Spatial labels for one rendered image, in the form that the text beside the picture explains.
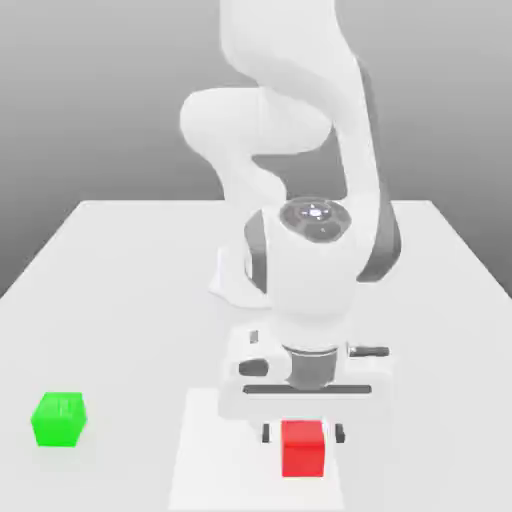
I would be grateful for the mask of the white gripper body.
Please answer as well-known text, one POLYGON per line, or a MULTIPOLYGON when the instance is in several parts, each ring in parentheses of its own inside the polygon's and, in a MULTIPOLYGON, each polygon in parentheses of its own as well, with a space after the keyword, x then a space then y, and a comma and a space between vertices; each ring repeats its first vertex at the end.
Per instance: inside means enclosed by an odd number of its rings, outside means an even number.
POLYGON ((347 365, 326 386, 300 391, 280 373, 242 375, 234 367, 219 382, 218 410, 230 420, 361 421, 392 407, 393 378, 393 369, 387 366, 347 365))

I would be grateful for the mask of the small red cube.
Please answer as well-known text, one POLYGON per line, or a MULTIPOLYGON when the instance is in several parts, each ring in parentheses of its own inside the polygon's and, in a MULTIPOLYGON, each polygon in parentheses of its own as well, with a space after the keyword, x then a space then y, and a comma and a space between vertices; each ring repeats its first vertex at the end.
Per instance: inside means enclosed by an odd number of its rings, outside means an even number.
POLYGON ((321 478, 325 437, 320 420, 281 421, 281 471, 285 478, 321 478))

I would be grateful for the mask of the small green cube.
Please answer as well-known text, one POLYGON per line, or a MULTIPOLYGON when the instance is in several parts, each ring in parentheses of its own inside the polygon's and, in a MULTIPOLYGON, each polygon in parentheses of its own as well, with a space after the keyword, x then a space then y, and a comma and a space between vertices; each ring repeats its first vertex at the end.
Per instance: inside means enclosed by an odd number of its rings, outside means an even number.
POLYGON ((81 392, 46 392, 31 419, 40 447, 75 447, 87 423, 81 392))

